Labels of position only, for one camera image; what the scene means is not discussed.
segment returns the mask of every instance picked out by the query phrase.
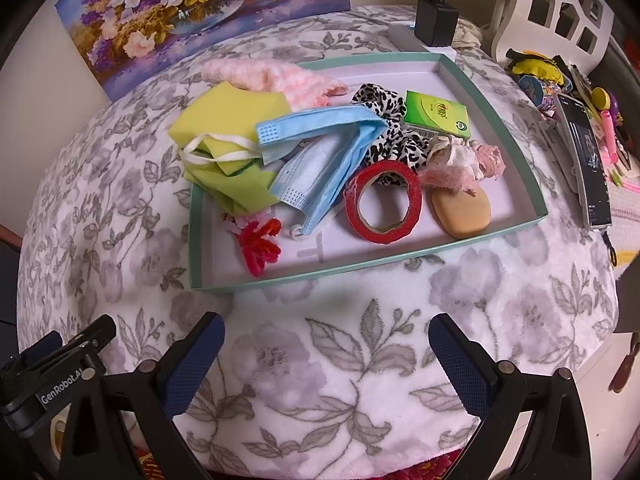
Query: white furniture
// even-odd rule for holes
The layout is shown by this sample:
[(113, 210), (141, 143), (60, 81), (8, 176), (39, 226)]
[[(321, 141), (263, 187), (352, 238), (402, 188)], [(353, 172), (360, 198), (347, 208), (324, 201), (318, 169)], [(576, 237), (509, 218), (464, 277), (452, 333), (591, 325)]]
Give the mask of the white furniture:
[(498, 63), (508, 62), (510, 48), (559, 54), (587, 75), (602, 60), (614, 18), (604, 0), (509, 0), (504, 13), (500, 6), (498, 1), (492, 19), (492, 25), (500, 23), (492, 43)]

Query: leopard print scrunchie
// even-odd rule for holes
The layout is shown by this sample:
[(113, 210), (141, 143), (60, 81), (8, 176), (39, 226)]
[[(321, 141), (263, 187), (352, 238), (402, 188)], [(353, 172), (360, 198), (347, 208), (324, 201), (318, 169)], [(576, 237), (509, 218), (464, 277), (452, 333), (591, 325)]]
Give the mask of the leopard print scrunchie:
[[(367, 151), (365, 165), (370, 166), (379, 160), (398, 160), (414, 173), (426, 165), (429, 139), (402, 127), (406, 104), (399, 94), (382, 86), (367, 83), (356, 92), (351, 103), (370, 108), (388, 124), (386, 132), (380, 135)], [(404, 180), (394, 174), (382, 175), (377, 183), (383, 186), (404, 186)]]

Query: pink toy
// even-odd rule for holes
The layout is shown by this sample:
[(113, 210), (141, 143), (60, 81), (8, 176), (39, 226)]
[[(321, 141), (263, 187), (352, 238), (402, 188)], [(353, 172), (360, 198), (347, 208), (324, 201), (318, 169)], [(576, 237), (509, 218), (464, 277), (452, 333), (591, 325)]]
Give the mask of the pink toy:
[(616, 133), (613, 129), (613, 120), (609, 110), (600, 112), (602, 118), (602, 129), (604, 130), (604, 140), (607, 144), (607, 151), (612, 164), (618, 163), (618, 150), (616, 149)]
[(283, 92), (292, 112), (329, 106), (330, 96), (349, 91), (335, 79), (273, 59), (213, 59), (202, 75), (208, 81), (228, 81), (236, 88), (254, 92)]

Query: bed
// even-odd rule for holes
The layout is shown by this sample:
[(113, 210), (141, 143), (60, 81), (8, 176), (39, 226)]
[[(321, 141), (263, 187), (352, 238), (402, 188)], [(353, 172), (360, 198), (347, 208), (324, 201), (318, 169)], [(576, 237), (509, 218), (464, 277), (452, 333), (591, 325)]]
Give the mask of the bed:
[(540, 374), (577, 370), (616, 325), (609, 254), (582, 227), (540, 114), (464, 20), (456, 63), (522, 149), (546, 219), (319, 280), (220, 296), (189, 290), (191, 185), (166, 132), (210, 88), (203, 63), (391, 52), (388, 23), (414, 15), (369, 6), (273, 25), (182, 60), (98, 113), (49, 166), (33, 203), (20, 256), (20, 348), (50, 330), (68, 341), (110, 314), (118, 334), (101, 357), (119, 373), (160, 358), (204, 311), (219, 312), (225, 347), (175, 423), (211, 470), (271, 479), (377, 477), (464, 446), (478, 421), (428, 346), (439, 312), (496, 360)]

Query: flower painting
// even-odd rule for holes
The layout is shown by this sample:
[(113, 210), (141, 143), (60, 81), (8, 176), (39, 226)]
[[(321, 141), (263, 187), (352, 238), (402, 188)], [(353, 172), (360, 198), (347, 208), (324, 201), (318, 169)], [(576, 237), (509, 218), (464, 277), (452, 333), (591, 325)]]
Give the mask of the flower painting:
[(59, 0), (78, 52), (112, 100), (195, 52), (349, 0)]

